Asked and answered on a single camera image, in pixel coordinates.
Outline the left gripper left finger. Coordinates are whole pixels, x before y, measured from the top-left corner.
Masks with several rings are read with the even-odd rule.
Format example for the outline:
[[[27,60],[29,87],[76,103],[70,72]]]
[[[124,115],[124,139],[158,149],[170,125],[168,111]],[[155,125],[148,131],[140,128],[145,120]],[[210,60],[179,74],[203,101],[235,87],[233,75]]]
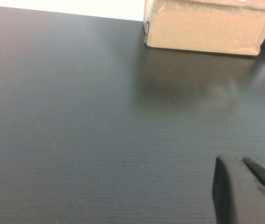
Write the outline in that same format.
[[[242,159],[217,156],[212,198],[218,224],[265,224],[265,186]]]

